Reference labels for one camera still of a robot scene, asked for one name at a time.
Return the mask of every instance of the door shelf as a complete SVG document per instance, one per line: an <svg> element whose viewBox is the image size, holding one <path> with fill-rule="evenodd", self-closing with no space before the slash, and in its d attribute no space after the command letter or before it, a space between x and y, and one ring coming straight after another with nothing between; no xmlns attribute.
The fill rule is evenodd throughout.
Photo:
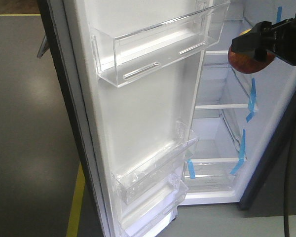
<svg viewBox="0 0 296 237"><path fill-rule="evenodd" d="M217 43L229 0L215 2L219 3L123 35L92 28L98 76L121 87Z"/></svg>
<svg viewBox="0 0 296 237"><path fill-rule="evenodd" d="M233 181L237 174L230 172L237 162L202 162L192 160L195 170L195 179L191 179L189 171L185 170L185 184L188 191L193 192L216 192L233 190Z"/></svg>
<svg viewBox="0 0 296 237"><path fill-rule="evenodd" d="M176 177L176 182L165 185L158 193L146 200L144 206L135 209L120 222L121 236L144 236L184 201L187 190L183 181Z"/></svg>
<svg viewBox="0 0 296 237"><path fill-rule="evenodd" d="M195 118L217 117L221 109L248 111L249 96L230 68L204 68L196 98Z"/></svg>
<svg viewBox="0 0 296 237"><path fill-rule="evenodd" d="M176 168L182 166L195 150L198 138L182 122L177 122L176 139L148 161L127 174L113 174L118 196L130 204Z"/></svg>

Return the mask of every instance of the concrete floor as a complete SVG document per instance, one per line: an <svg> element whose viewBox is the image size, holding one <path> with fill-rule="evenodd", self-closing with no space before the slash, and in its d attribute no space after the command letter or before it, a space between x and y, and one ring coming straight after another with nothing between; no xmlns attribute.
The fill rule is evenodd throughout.
<svg viewBox="0 0 296 237"><path fill-rule="evenodd" d="M64 237L78 155L40 17L0 17L0 237ZM79 237L98 236L85 190ZM296 237L296 216L291 217ZM158 237L283 237L282 217L235 204L180 207Z"/></svg>
<svg viewBox="0 0 296 237"><path fill-rule="evenodd" d="M39 14L36 0L0 0L0 14Z"/></svg>

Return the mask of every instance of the black cable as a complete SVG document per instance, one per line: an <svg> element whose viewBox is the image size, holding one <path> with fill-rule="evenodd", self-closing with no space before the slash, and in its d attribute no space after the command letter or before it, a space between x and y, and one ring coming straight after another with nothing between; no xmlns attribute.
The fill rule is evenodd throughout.
<svg viewBox="0 0 296 237"><path fill-rule="evenodd" d="M293 125L292 138L289 146L289 151L287 155L286 161L286 169L285 169L285 180L284 180L284 202L283 202L283 210L284 210L284 234L285 237L290 237L290 227L289 227L289 185L290 185L290 173L292 166L292 156L295 150L296 143L296 114L295 121Z"/></svg>

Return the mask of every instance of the yellow floor line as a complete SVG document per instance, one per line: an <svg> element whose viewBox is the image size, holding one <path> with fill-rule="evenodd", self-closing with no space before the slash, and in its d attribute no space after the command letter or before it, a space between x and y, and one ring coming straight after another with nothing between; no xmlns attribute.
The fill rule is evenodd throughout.
<svg viewBox="0 0 296 237"><path fill-rule="evenodd" d="M40 16L40 14L0 14L0 16Z"/></svg>
<svg viewBox="0 0 296 237"><path fill-rule="evenodd" d="M83 175L83 171L80 163L77 180L75 182L74 197L71 205L66 237L77 237L84 185L85 185L85 179L84 179L84 175Z"/></svg>

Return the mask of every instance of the red apple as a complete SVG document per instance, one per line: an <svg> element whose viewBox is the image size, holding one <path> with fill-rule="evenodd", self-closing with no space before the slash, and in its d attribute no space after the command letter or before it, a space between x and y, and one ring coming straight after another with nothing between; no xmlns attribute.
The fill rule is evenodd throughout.
<svg viewBox="0 0 296 237"><path fill-rule="evenodd" d="M243 35L249 32L250 30L251 29L248 29L242 32L240 35ZM228 51L228 61L230 65L237 71L245 74L251 74L251 73L256 73L258 71L261 71L263 68L268 66L271 62L273 62L274 58L275 58L274 54L267 52L266 60L264 62L259 62L253 58L250 58L245 54L234 53L231 51L231 48L229 48L229 51Z"/></svg>

